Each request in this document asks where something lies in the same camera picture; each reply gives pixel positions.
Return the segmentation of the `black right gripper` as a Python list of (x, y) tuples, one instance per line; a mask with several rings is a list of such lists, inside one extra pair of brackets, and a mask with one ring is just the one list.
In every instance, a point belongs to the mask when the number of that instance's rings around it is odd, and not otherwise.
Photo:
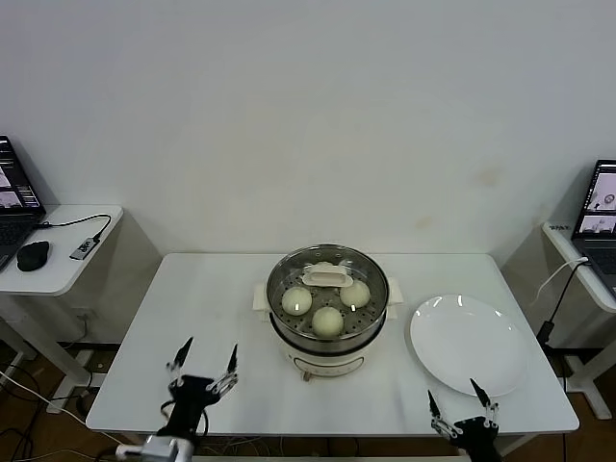
[(464, 450), (472, 462), (500, 462), (501, 455), (495, 448), (500, 429), (497, 423), (499, 404), (492, 401), (474, 379), (471, 378), (470, 382), (485, 410), (485, 418), (470, 418), (452, 425), (443, 418), (436, 399), (431, 391), (427, 390), (431, 427), (442, 437), (455, 437), (451, 439), (452, 445)]

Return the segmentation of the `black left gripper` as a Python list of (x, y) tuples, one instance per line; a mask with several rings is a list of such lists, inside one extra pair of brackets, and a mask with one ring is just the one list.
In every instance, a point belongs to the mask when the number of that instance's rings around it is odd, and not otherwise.
[(201, 437), (209, 432), (209, 417), (206, 408), (218, 403), (238, 383), (237, 353), (234, 345), (226, 371), (217, 379), (195, 375), (182, 375), (182, 368), (189, 355), (193, 337), (190, 337), (175, 353), (166, 368), (170, 377), (167, 389), (171, 399), (166, 407), (173, 406), (167, 416), (166, 436)]

